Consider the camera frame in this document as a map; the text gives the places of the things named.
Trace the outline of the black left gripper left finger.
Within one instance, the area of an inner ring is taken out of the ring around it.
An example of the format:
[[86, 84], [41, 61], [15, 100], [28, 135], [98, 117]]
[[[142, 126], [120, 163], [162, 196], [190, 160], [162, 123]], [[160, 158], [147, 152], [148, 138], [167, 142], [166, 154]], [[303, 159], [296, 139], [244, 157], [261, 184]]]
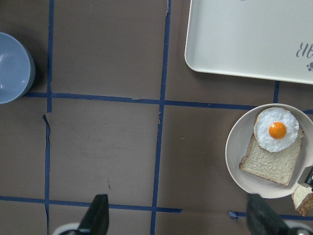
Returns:
[[82, 235], [106, 235], [109, 228], [109, 202], [107, 194], [98, 194], [79, 224]]

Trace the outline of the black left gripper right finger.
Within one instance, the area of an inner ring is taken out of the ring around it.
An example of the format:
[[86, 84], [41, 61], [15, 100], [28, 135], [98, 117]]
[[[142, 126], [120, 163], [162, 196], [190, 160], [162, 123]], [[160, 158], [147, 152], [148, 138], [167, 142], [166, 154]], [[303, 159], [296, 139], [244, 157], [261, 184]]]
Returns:
[[288, 226], [259, 194], [248, 194], [246, 224], [252, 235], [287, 235]]

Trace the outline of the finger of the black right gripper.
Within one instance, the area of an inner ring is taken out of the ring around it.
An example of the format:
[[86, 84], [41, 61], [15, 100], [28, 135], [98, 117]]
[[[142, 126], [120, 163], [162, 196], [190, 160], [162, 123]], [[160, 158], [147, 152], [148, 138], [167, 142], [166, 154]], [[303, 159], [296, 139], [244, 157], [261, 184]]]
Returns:
[[298, 179], [298, 184], [306, 188], [313, 187], [313, 166], [305, 167]]

